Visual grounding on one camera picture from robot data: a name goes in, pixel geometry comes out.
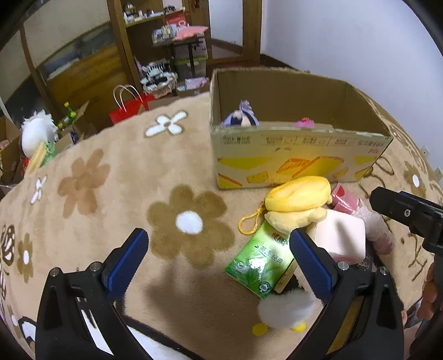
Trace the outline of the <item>person's right hand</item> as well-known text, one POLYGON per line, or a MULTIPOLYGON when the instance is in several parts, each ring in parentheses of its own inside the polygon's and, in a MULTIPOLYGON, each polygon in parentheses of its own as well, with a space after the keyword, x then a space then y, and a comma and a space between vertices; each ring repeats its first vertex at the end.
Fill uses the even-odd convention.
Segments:
POLYGON ((426 275, 421 298, 408 310, 402 311, 403 328, 411 328, 421 320, 431 320, 436 312, 438 294, 434 282, 434 264, 432 264, 426 275))

